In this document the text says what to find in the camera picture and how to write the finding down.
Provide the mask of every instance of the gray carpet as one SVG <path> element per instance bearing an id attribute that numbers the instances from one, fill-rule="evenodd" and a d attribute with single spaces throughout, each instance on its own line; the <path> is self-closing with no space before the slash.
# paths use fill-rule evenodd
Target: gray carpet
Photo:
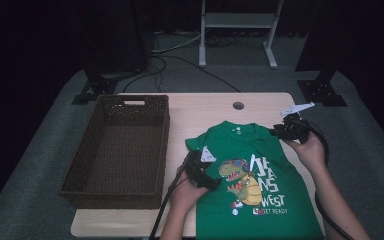
<path id="1" fill-rule="evenodd" d="M 173 35 L 157 37 L 159 49 L 185 40 Z M 230 41 L 236 43 L 224 48 L 207 48 L 205 71 L 241 92 L 288 92 L 296 104 L 305 103 L 296 80 L 311 80 L 318 73 L 294 71 L 304 38 L 275 38 L 273 52 L 279 64 L 277 70 L 269 68 L 261 38 Z M 161 75 L 122 80 L 116 93 L 127 85 L 126 92 L 236 91 L 190 63 L 164 55 L 198 63 L 196 44 L 167 52 L 152 58 L 148 67 L 149 72 L 157 71 L 162 68 L 163 59 L 166 68 Z M 75 239 L 70 234 L 75 210 L 57 191 L 94 105 L 94 102 L 71 105 L 85 83 L 86 76 L 80 71 L 62 89 L 2 191 L 0 239 Z M 384 239 L 384 132 L 345 76 L 338 72 L 331 83 L 348 107 L 316 104 L 301 114 L 323 130 L 330 146 L 329 170 L 346 200 L 371 237 Z"/>

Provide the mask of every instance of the green t-shirt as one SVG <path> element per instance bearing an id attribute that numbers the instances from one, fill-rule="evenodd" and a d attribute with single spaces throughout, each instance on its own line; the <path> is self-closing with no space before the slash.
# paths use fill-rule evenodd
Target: green t-shirt
<path id="1" fill-rule="evenodd" d="M 197 203 L 197 239 L 323 238 L 301 175 L 267 128 L 224 121 L 186 145 L 208 150 L 206 173 L 223 178 Z"/>

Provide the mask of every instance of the brown woven basket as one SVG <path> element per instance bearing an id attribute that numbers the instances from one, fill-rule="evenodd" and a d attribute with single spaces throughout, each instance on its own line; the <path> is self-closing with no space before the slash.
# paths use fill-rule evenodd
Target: brown woven basket
<path id="1" fill-rule="evenodd" d="M 59 194 L 78 209 L 159 208 L 169 127 L 166 95 L 99 96 Z"/>

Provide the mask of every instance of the human hand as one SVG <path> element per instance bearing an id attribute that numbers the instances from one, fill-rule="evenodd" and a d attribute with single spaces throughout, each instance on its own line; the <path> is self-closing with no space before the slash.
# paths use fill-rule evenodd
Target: human hand
<path id="1" fill-rule="evenodd" d="M 323 144 L 314 133 L 309 133 L 307 142 L 304 144 L 288 140 L 283 142 L 295 150 L 299 160 L 310 173 L 326 169 Z"/>
<path id="2" fill-rule="evenodd" d="M 197 188 L 192 185 L 185 171 L 182 172 L 175 184 L 177 184 L 177 187 L 170 196 L 170 209 L 180 211 L 183 214 L 188 213 L 195 206 L 198 199 L 208 191 L 205 187 Z"/>

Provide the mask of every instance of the table top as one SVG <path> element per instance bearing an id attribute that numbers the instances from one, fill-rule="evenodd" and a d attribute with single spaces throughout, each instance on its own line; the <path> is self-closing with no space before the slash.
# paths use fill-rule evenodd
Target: table top
<path id="1" fill-rule="evenodd" d="M 267 128 L 282 122 L 280 112 L 294 105 L 288 93 L 164 93 L 169 97 L 170 131 L 166 156 L 163 198 L 173 181 L 176 169 L 187 155 L 185 140 L 205 133 L 208 128 L 227 120 L 238 124 L 257 123 Z M 243 109 L 234 108 L 235 103 Z M 304 179 L 314 209 L 314 183 L 296 153 L 281 141 L 288 160 Z M 161 234 L 170 204 L 167 204 L 156 236 Z M 147 237 L 157 218 L 156 210 L 136 209 L 79 209 L 74 217 L 71 233 L 77 237 Z M 323 221 L 315 211 L 324 231 Z M 185 223 L 184 236 L 195 236 L 195 208 Z"/>

